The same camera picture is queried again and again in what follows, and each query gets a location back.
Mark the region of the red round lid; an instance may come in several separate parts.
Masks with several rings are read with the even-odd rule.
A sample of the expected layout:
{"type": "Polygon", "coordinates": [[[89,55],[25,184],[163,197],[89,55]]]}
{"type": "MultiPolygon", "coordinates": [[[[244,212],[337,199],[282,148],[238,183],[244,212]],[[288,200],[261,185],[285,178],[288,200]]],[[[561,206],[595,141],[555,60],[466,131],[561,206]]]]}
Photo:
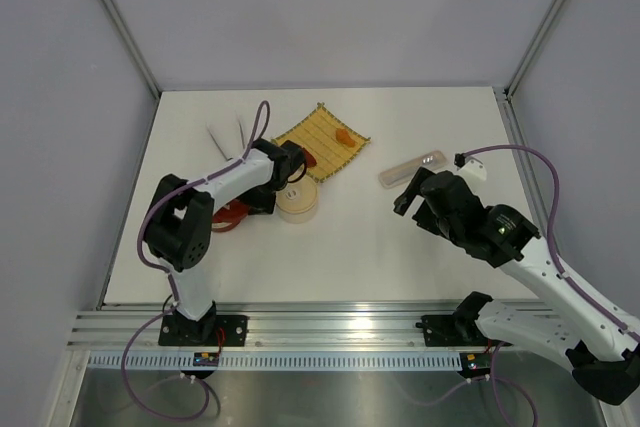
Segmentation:
{"type": "Polygon", "coordinates": [[[239,223],[249,214],[249,207],[238,199],[230,201],[221,207],[214,215],[212,222],[220,223],[239,223]]]}

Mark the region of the beige steel lunch container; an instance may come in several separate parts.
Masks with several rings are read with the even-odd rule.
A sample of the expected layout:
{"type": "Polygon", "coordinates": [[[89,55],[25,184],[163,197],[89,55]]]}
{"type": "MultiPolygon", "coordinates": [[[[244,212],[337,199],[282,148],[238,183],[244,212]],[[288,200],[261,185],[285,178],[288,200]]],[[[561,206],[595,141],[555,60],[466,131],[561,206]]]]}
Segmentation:
{"type": "Polygon", "coordinates": [[[316,214],[317,204],[299,204],[276,202],[279,216],[287,223],[303,224],[309,222],[316,214]]]}

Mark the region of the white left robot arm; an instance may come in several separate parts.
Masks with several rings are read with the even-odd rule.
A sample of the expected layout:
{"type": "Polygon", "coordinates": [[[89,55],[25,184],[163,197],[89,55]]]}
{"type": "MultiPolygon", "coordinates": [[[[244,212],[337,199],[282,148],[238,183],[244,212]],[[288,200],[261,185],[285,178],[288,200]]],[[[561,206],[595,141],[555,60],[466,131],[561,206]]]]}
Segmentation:
{"type": "Polygon", "coordinates": [[[157,185],[138,234],[145,265],[168,276],[173,304],[164,314],[161,346],[205,346],[222,341],[236,321],[217,318],[214,293],[200,265],[211,243],[213,218],[234,200],[250,215],[271,215],[276,194],[306,172],[303,148],[292,141],[278,146],[264,139],[220,171],[189,182],[174,174],[157,185]]]}

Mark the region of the dark red meat slice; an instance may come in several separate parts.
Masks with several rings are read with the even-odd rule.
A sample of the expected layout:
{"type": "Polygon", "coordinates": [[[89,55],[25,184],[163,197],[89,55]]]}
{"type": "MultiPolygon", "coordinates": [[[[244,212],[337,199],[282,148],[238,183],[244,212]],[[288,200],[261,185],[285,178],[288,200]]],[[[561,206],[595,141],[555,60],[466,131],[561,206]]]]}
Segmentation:
{"type": "Polygon", "coordinates": [[[307,166],[310,168],[313,168],[317,165],[317,161],[315,159],[315,157],[306,149],[303,150],[304,156],[305,156],[305,160],[307,163],[307,166]]]}

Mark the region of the cream round lid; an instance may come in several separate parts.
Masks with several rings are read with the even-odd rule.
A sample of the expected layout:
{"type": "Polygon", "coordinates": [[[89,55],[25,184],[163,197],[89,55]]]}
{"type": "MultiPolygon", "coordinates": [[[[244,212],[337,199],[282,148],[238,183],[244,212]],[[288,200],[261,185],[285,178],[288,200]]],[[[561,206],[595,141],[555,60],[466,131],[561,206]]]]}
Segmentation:
{"type": "Polygon", "coordinates": [[[317,184],[309,177],[304,177],[298,182],[289,183],[276,195],[276,202],[289,202],[299,204],[317,204],[318,190],[317,184]]]}

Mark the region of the metal serving tongs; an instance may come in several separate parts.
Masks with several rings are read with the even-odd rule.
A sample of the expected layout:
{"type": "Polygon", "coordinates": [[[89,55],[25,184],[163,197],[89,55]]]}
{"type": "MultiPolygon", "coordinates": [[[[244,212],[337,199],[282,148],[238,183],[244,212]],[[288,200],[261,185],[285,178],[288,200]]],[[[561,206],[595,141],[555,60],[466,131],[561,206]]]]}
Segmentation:
{"type": "Polygon", "coordinates": [[[237,115],[231,123],[209,121],[206,129],[213,145],[225,161],[239,157],[246,148],[246,132],[243,119],[237,115]]]}

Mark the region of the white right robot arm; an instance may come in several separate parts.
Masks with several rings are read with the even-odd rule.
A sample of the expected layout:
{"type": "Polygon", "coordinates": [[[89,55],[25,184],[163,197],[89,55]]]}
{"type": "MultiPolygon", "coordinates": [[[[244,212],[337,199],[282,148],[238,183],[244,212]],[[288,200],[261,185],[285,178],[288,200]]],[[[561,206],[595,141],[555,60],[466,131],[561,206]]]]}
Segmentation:
{"type": "Polygon", "coordinates": [[[639,388],[639,320],[607,301],[576,271],[552,259],[547,240],[515,208],[485,206],[462,172],[421,167],[395,199],[416,225],[517,280],[557,315],[541,319],[488,294],[470,293],[451,315],[456,336],[524,348],[567,370],[596,399],[618,406],[639,388]]]}

